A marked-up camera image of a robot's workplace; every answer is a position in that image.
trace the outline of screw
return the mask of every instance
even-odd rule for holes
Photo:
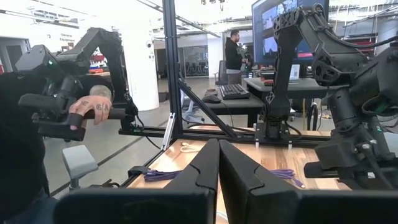
[[[369,145],[369,144],[363,144],[363,145],[362,145],[362,148],[363,148],[363,149],[370,149],[370,148],[371,148],[371,145]]]

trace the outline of black shirt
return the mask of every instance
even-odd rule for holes
[[[242,55],[238,52],[237,43],[231,38],[226,38],[225,43],[226,69],[240,70],[242,67]]]
[[[79,97],[89,95],[91,87],[112,85],[99,76],[79,78],[84,89]],[[47,185],[43,170],[43,139],[32,123],[32,111],[18,106],[26,93],[41,94],[45,80],[18,73],[0,75],[0,223],[22,212]]]

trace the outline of red object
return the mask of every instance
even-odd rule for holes
[[[265,84],[265,85],[272,85],[274,84],[274,80],[266,80],[265,78],[261,77],[261,81]]]

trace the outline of wooden table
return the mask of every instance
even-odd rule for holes
[[[217,127],[202,126],[200,129],[215,129]],[[329,136],[326,131],[302,131],[302,134]],[[179,139],[172,144],[156,161],[149,167],[159,171],[176,171],[184,169],[196,156],[197,152],[181,152],[182,143],[191,146],[203,147],[205,141],[190,141]],[[329,189],[329,190],[349,190],[345,184],[338,183],[336,179],[307,179],[304,176],[303,167],[307,162],[318,160],[313,149],[293,147],[291,151],[285,147],[260,146],[256,148],[254,144],[234,144],[243,153],[264,166],[266,169],[292,169],[296,173],[296,178],[303,182],[305,189]],[[170,180],[160,182],[145,182],[144,176],[140,175],[128,188],[163,188]],[[218,184],[217,212],[226,214],[224,200],[221,192],[220,183]],[[228,223],[226,220],[217,216],[217,224]]]

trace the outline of column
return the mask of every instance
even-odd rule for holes
[[[395,35],[398,35],[398,20],[385,18],[377,20],[377,42],[381,42],[383,40],[387,40]],[[379,55],[381,52],[386,50],[390,45],[384,44],[382,46],[376,47],[374,53]]]
[[[117,10],[119,19],[114,19],[122,37],[129,92],[139,111],[159,107],[156,62],[150,26],[152,13],[148,12],[149,10],[153,11],[137,1],[131,1],[128,6],[119,7]]]
[[[213,78],[214,74],[217,73],[218,77],[218,67],[220,65],[220,60],[223,60],[224,47],[223,38],[217,38],[210,34],[207,35],[207,51],[209,60],[209,77]]]

